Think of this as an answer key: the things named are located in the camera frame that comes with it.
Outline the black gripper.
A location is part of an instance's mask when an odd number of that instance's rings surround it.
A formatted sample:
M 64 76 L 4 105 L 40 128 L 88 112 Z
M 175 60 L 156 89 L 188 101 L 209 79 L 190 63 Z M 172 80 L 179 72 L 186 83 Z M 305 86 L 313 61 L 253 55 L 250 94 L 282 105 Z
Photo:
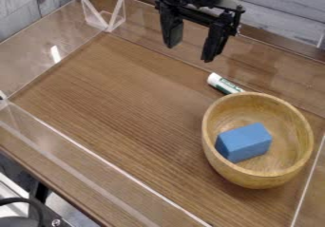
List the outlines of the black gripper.
M 184 19 L 206 27 L 211 25 L 201 56 L 206 63 L 211 62 L 222 53 L 229 35 L 238 34 L 245 7 L 233 0 L 156 0 L 155 8 L 160 15 L 162 39 L 168 48 L 183 40 Z

